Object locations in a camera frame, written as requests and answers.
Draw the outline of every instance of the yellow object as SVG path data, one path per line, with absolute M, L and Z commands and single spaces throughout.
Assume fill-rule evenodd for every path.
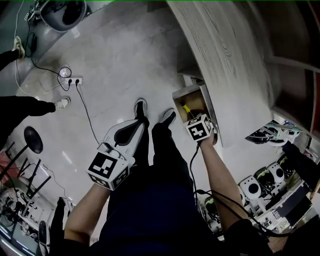
M 191 113 L 191 109 L 190 109 L 186 104 L 183 105 L 182 107 L 183 107 L 183 109 L 185 110 L 185 112 L 186 112 L 187 114 L 190 113 L 191 116 L 192 116 L 193 118 L 195 118 L 194 115 Z

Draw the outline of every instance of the dark pants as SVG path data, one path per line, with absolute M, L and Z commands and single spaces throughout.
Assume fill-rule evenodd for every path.
M 55 208 L 54 216 L 50 227 L 50 253 L 49 255 L 59 255 L 60 246 L 65 236 L 63 230 L 63 220 L 65 214 L 65 206 L 58 202 Z
M 10 62 L 14 62 L 19 57 L 18 50 L 9 50 L 0 54 L 0 71 L 5 68 Z
M 0 149 L 13 130 L 28 116 L 39 117 L 56 111 L 52 102 L 37 100 L 34 97 L 7 96 L 0 97 L 1 134 Z
M 130 169 L 130 176 L 111 193 L 107 216 L 132 192 L 142 191 L 151 184 L 172 183 L 193 191 L 188 165 L 176 147 L 171 130 L 162 123 L 157 123 L 152 129 L 154 157 L 153 166 L 149 166 L 149 121 L 146 117 L 143 119 L 144 132 L 133 156 L 136 166 Z

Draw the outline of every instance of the sleeve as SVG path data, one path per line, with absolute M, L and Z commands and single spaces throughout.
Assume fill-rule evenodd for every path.
M 89 248 L 87 245 L 69 239 L 63 239 L 61 245 L 62 251 L 60 256 L 70 255 L 89 255 Z
M 241 219 L 234 223 L 224 235 L 224 240 L 235 254 L 245 255 L 272 255 L 267 241 L 265 241 L 257 229 L 248 219 Z

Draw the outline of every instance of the forearm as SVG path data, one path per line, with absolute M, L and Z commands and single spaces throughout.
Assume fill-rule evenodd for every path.
M 69 215 L 64 228 L 64 238 L 88 244 L 100 214 L 110 195 L 110 190 L 94 184 Z
M 203 143 L 201 143 L 200 148 L 208 172 L 210 188 L 242 205 L 242 200 L 238 186 L 234 178 L 232 177 L 231 173 L 229 172 L 228 168 L 226 167 L 225 163 L 221 160 L 212 144 L 204 141 Z M 248 216 L 243 212 L 243 210 L 235 203 L 215 193 L 212 194 L 216 198 L 221 200 L 223 203 L 228 205 L 243 219 L 248 218 Z M 226 232 L 233 223 L 239 220 L 239 218 L 236 217 L 229 209 L 227 209 L 221 203 L 215 201 L 215 204 L 219 213 L 222 230 Z

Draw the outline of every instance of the sneaker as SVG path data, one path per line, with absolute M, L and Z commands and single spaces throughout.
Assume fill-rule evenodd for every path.
M 23 59 L 26 56 L 26 51 L 22 46 L 21 38 L 19 36 L 16 36 L 13 44 L 14 45 L 13 45 L 12 51 L 18 50 L 19 51 L 18 60 Z
M 142 118 L 147 116 L 148 104 L 144 98 L 138 98 L 134 104 L 134 114 L 136 118 Z
M 65 200 L 62 198 L 62 197 L 59 197 L 59 200 L 58 200 L 58 203 L 57 203 L 57 205 L 63 205 L 63 207 L 65 207 L 66 206 L 66 202 L 65 202 Z
M 159 123 L 163 123 L 165 126 L 169 127 L 175 120 L 176 120 L 176 112 L 175 109 L 169 108 L 167 111 L 164 112 L 162 119 Z
M 70 101 L 71 100 L 69 97 L 63 97 L 62 99 L 60 99 L 59 101 L 54 103 L 55 111 L 59 111 L 59 110 L 62 110 L 62 109 L 65 109 L 66 107 L 68 107 L 70 104 Z

